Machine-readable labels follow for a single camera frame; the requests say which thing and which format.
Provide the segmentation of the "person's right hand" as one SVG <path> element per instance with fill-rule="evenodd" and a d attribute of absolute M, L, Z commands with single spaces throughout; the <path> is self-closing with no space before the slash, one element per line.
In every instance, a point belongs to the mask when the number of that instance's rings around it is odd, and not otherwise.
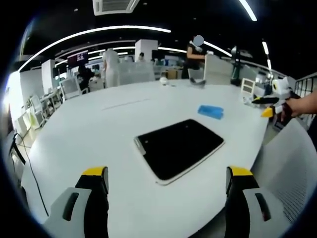
<path fill-rule="evenodd" d="M 303 106 L 302 99 L 290 98 L 283 104 L 283 110 L 281 113 L 281 121 L 285 121 L 288 118 L 294 118 L 304 113 L 305 107 Z"/>

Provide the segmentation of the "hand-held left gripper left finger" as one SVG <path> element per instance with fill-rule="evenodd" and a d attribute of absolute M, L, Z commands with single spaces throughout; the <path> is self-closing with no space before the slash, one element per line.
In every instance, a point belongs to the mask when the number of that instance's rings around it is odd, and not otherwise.
<path fill-rule="evenodd" d="M 89 168 L 51 205 L 44 227 L 52 238 L 107 238 L 108 210 L 108 167 Z"/>

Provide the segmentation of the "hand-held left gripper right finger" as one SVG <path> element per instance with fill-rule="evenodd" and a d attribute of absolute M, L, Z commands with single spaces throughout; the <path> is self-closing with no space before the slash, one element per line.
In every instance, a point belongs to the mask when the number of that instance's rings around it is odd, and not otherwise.
<path fill-rule="evenodd" d="M 226 170 L 225 221 L 226 238 L 279 238 L 290 228 L 282 202 L 237 166 Z"/>

